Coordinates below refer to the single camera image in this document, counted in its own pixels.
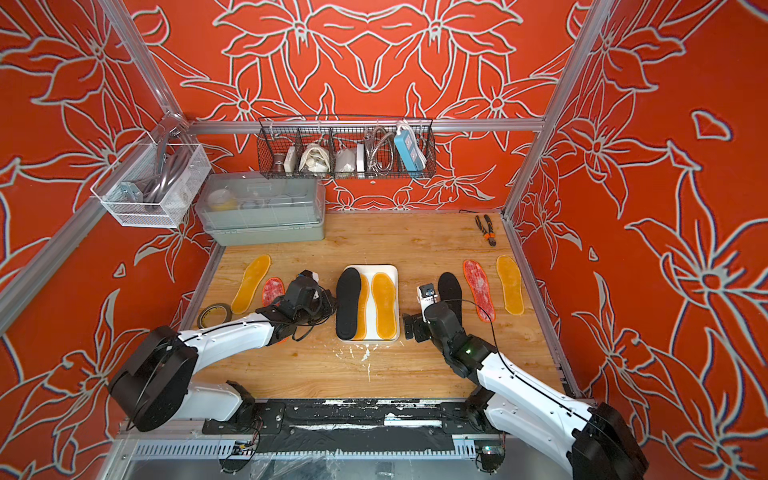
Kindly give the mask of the black insole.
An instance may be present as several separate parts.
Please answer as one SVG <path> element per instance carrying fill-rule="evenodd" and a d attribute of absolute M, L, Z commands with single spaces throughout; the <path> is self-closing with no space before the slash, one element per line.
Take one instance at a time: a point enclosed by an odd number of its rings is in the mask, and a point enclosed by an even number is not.
<path fill-rule="evenodd" d="M 451 272 L 444 272 L 438 279 L 438 295 L 441 301 L 453 311 L 460 325 L 463 324 L 463 292 L 457 277 Z"/>
<path fill-rule="evenodd" d="M 346 268 L 337 285 L 336 334 L 341 340 L 352 340 L 358 330 L 358 306 L 362 281 L 359 271 Z"/>

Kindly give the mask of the white plastic storage tray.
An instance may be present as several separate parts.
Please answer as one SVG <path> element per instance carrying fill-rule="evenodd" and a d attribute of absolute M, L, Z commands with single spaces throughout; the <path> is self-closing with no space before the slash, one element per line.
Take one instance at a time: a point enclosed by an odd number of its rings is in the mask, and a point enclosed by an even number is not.
<path fill-rule="evenodd" d="M 353 341 L 353 339 L 342 340 L 342 341 L 352 342 L 352 343 L 392 343 L 394 342 L 395 340 L 398 339 L 400 335 L 398 271 L 396 267 L 393 265 L 349 265 L 346 268 L 350 268 L 350 267 L 356 268 L 360 274 L 365 275 L 369 282 L 369 298 L 368 298 L 368 304 L 367 304 L 367 335 L 366 335 L 366 339 L 363 341 Z M 394 282 L 396 292 L 397 292 L 396 307 L 395 307 L 395 313 L 397 315 L 397 333 L 396 333 L 395 339 L 390 341 L 381 340 L 378 337 L 376 332 L 376 310 L 375 310 L 375 304 L 372 296 L 373 277 L 376 273 L 387 274 Z"/>

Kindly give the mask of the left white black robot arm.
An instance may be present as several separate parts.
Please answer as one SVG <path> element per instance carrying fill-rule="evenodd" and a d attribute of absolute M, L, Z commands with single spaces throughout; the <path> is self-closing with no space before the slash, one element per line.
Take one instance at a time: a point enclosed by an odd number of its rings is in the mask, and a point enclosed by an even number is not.
<path fill-rule="evenodd" d="M 200 371 L 237 354 L 299 338 L 337 309 L 317 275 L 301 272 L 268 306 L 238 319 L 198 330 L 152 330 L 108 383 L 108 393 L 140 432 L 171 420 L 215 421 L 237 432 L 255 427 L 255 400 L 240 384 L 196 382 Z"/>

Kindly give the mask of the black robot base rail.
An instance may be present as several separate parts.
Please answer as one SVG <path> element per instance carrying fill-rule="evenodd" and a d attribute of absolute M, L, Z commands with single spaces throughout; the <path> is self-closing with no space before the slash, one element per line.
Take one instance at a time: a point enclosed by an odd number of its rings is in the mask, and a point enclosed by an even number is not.
<path fill-rule="evenodd" d="M 259 453 L 469 454 L 456 443 L 504 439 L 465 401 L 444 399 L 256 401 L 230 420 L 206 420 L 202 433 L 254 439 Z"/>

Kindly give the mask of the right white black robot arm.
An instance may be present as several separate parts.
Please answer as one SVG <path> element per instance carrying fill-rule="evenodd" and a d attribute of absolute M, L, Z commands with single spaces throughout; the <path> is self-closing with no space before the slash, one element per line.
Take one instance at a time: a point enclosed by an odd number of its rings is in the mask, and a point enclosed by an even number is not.
<path fill-rule="evenodd" d="M 649 461 L 623 416 L 549 387 L 496 345 L 469 334 L 447 301 L 403 317 L 406 337 L 429 341 L 459 377 L 476 385 L 468 404 L 481 424 L 509 434 L 574 479 L 642 479 Z"/>

